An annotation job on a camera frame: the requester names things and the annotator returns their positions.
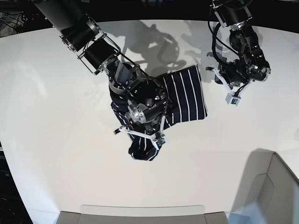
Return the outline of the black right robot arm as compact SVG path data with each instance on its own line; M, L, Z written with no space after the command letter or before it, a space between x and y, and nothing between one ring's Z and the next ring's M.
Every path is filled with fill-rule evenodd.
M60 38L79 61L95 76L104 72L109 89L124 98L127 105L125 126L141 126L146 134L160 135L169 99L159 80L145 73L80 8L75 0L35 0L33 4L59 31Z

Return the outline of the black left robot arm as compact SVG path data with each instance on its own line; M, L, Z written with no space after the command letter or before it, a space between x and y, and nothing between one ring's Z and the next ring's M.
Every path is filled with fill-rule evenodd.
M230 89L238 87L239 94L251 81L265 81L271 73L269 62L259 45L259 39L250 20L252 14L248 9L250 0L213 0L210 12L214 12L219 23L214 29L208 27L213 35L212 54L219 63L218 72L224 78L216 78L216 83L227 84ZM233 62L226 62L217 55L216 42L222 42L218 37L220 27L230 28L227 47L238 58Z

